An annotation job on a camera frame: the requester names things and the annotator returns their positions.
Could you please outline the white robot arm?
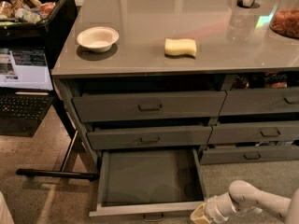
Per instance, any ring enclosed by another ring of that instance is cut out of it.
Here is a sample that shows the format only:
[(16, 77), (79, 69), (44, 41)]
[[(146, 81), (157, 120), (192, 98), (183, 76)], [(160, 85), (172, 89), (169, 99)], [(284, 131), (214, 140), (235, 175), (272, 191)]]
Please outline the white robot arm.
[(200, 204), (191, 213), (191, 221), (194, 224), (221, 224), (230, 217), (262, 211), (284, 224), (299, 224), (299, 189), (289, 199), (257, 189), (246, 181), (236, 180), (227, 192)]

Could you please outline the white and beige gripper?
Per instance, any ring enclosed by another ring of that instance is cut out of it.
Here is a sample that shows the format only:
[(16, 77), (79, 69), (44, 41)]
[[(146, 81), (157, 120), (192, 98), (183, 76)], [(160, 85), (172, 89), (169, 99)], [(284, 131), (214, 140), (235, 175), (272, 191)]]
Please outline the white and beige gripper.
[(209, 198), (205, 203), (200, 204), (190, 215), (194, 224), (222, 224), (227, 221), (218, 207), (218, 196)]

